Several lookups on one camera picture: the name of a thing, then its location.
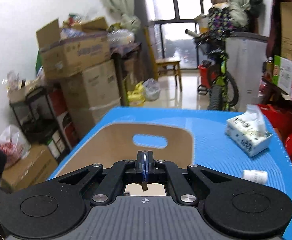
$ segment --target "tissue box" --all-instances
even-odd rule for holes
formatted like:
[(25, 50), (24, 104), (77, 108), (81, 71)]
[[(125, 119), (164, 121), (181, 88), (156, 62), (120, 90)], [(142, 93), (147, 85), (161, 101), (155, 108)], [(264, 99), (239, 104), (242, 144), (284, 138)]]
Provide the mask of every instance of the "tissue box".
[(241, 116), (227, 120), (225, 133), (250, 157), (269, 146), (272, 134), (266, 131), (263, 136), (252, 128), (253, 121), (244, 121)]

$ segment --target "bicycle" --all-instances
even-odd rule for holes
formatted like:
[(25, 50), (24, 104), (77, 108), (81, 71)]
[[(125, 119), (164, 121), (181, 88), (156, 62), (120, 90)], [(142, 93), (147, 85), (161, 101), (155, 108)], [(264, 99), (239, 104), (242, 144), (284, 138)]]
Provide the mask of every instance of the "bicycle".
[[(208, 58), (215, 62), (215, 64), (212, 64), (211, 61), (204, 62), (207, 66), (207, 80), (210, 85), (208, 90), (209, 106), (207, 109), (229, 111), (239, 100), (237, 84), (226, 67), (228, 54), (225, 52), (224, 44), (225, 39), (230, 36), (230, 31), (223, 31), (220, 34), (209, 31), (198, 35), (186, 29), (185, 33), (192, 36), (196, 47), (199, 47), (204, 55), (208, 55)], [(211, 47), (217, 47), (217, 49), (209, 52)], [(233, 90), (232, 95), (229, 93), (229, 88)]]

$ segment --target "gray textured base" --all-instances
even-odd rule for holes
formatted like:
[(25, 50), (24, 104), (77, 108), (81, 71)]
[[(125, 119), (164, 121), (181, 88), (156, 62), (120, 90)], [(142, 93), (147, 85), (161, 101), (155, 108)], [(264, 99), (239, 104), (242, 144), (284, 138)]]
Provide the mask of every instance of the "gray textured base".
[(197, 209), (176, 204), (171, 196), (118, 196), (92, 208), (85, 221), (57, 240), (226, 240), (210, 228)]

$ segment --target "blue mat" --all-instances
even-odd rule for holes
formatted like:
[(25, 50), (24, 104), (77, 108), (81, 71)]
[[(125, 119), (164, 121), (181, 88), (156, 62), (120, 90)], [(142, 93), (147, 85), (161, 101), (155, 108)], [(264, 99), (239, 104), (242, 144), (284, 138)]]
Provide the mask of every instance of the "blue mat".
[[(273, 133), (269, 148), (249, 158), (224, 133), (226, 120), (236, 115), (238, 113), (116, 107), (109, 111), (81, 140), (54, 171), (50, 179), (55, 176), (70, 156), (103, 126), (114, 122), (145, 122), (176, 126), (188, 130), (194, 138), (194, 163), (236, 177), (241, 177), (243, 170), (267, 171), (267, 186), (281, 190), (292, 199), (292, 164), (269, 121), (266, 119), (267, 129)], [(165, 147), (166, 143), (165, 140), (158, 140), (156, 137), (147, 137), (146, 139), (145, 137), (134, 137), (134, 141), (139, 144), (155, 145), (157, 147)], [(292, 220), (285, 231), (284, 238), (292, 240)]]

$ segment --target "tissue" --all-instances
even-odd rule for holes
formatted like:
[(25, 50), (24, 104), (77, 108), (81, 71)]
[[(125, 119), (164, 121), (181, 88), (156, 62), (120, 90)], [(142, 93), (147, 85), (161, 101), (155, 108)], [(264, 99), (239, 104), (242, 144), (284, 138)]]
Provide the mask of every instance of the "tissue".
[(247, 105), (244, 114), (227, 120), (225, 133), (250, 157), (266, 149), (272, 134), (258, 106)]

